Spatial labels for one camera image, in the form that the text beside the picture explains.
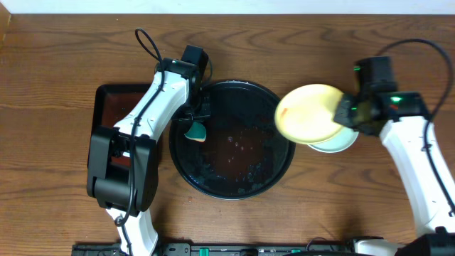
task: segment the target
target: wooden table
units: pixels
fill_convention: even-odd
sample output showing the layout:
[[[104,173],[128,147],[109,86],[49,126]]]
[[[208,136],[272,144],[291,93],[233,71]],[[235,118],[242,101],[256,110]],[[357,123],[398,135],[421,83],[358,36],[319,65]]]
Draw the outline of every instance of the wooden table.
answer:
[[[326,83],[355,92],[353,63],[387,43],[428,38],[455,56],[453,16],[13,15],[0,52],[0,255],[69,255],[75,243],[112,243],[112,219],[87,196],[87,153],[95,90],[106,83],[151,82],[155,60],[134,37],[145,28],[161,54],[179,58],[202,46],[214,78],[258,82],[283,97]],[[425,46],[394,56],[401,90],[420,91],[431,109],[446,81]],[[455,170],[455,100],[436,120],[441,150]],[[260,196],[222,201],[178,174],[168,152],[151,206],[168,240],[305,244],[381,235],[415,239],[412,213],[388,152],[360,136],[339,154],[298,145],[281,181]]]

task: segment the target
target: white background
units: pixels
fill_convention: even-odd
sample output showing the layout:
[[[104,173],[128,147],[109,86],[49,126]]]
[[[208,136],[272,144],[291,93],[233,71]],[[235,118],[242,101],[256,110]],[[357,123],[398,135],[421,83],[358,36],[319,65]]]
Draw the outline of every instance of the white background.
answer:
[[[455,14],[455,0],[0,0],[12,14]]]

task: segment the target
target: green light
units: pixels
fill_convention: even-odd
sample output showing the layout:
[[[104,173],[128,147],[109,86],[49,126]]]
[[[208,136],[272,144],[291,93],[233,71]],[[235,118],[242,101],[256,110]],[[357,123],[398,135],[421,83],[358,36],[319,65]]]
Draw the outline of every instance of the green light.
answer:
[[[401,98],[401,97],[390,97],[390,99],[395,103],[400,102],[400,100],[403,100],[403,98]]]

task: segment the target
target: green sponge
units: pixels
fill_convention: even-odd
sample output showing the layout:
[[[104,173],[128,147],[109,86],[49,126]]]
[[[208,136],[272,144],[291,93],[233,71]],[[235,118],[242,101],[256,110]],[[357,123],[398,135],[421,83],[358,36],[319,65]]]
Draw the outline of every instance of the green sponge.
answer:
[[[197,142],[204,142],[207,137],[207,131],[201,123],[193,122],[190,130],[185,133],[185,137]]]

